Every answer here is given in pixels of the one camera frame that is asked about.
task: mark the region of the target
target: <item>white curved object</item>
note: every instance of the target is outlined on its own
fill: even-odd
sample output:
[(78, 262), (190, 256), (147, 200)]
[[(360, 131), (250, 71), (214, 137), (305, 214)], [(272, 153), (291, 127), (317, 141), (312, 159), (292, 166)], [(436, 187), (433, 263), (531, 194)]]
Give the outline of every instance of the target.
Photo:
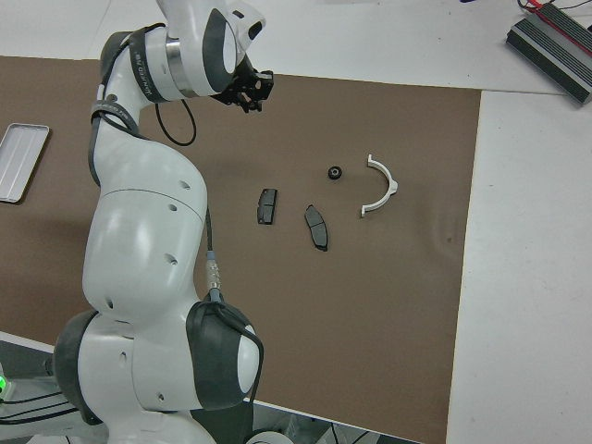
[(397, 192), (397, 189), (399, 188), (399, 183), (397, 183), (397, 181), (392, 178), (392, 176), (390, 175), (389, 169), (386, 168), (384, 165), (382, 165), (380, 162), (377, 162), (376, 160), (374, 160), (372, 158), (371, 154), (368, 155), (368, 166), (372, 167), (372, 168), (376, 168), (377, 170), (381, 171), (387, 177), (388, 190), (387, 190), (386, 194), (384, 196), (382, 196), (382, 198), (379, 201), (376, 201), (374, 203), (370, 203), (369, 205), (362, 205), (362, 217), (364, 217), (364, 215), (367, 211), (376, 210), (377, 208), (380, 208), (382, 205), (384, 205), (387, 202), (387, 200), (389, 199), (389, 197), (391, 196), (391, 194), (394, 194), (395, 192)]

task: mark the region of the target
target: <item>black strap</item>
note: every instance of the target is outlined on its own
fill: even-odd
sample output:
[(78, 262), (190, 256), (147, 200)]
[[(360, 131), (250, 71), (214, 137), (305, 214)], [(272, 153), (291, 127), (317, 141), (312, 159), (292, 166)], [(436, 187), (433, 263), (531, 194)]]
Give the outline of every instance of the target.
[(159, 104), (166, 102), (167, 99), (160, 95), (160, 92), (156, 89), (156, 85), (154, 85), (154, 81), (150, 75), (150, 69), (148, 69), (148, 59), (146, 57), (147, 31), (147, 28), (142, 28), (129, 35), (129, 59), (131, 61), (133, 75), (143, 94), (149, 101)]
[(119, 117), (119, 119), (124, 123), (124, 125), (128, 128), (128, 130), (138, 133), (138, 124), (130, 115), (128, 110), (118, 104), (117, 102), (112, 102), (109, 100), (97, 100), (92, 104), (91, 108), (91, 119), (95, 118), (99, 112), (104, 112), (110, 114), (115, 117)]

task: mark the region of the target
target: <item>white plastic handle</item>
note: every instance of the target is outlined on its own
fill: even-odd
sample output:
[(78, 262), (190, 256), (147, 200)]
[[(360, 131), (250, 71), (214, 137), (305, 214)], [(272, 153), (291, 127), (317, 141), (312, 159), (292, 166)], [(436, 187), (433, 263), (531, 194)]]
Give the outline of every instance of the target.
[(370, 203), (369, 205), (362, 205), (362, 217), (364, 217), (367, 211), (376, 210), (377, 208), (380, 208), (382, 205), (384, 205), (389, 199), (389, 197), (395, 192), (397, 192), (397, 189), (399, 188), (399, 183), (397, 183), (397, 181), (392, 178), (389, 169), (382, 165), (380, 162), (374, 160), (371, 154), (368, 155), (368, 166), (376, 168), (387, 177), (388, 190), (387, 193), (384, 196), (382, 196), (382, 198), (379, 201)]

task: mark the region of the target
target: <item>white tray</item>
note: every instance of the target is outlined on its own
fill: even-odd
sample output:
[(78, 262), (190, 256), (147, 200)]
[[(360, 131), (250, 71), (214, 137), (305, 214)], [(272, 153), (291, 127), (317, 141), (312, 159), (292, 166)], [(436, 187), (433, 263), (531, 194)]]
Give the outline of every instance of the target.
[(12, 123), (0, 142), (0, 202), (18, 202), (27, 187), (49, 127)]

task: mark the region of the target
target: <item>dark gray brake pad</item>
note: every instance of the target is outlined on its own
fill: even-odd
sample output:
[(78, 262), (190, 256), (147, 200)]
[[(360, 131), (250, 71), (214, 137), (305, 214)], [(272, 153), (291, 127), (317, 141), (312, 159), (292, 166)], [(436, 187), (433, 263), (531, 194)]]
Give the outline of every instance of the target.
[(326, 252), (328, 250), (328, 235), (325, 220), (323, 220), (321, 214), (316, 211), (316, 208), (312, 205), (309, 205), (308, 208), (306, 208), (304, 218), (306, 219), (308, 228), (311, 229), (314, 246), (319, 250)]
[(265, 188), (261, 191), (259, 197), (259, 206), (257, 207), (257, 222), (262, 225), (271, 225), (274, 223), (274, 214), (276, 212), (276, 199), (278, 190)]

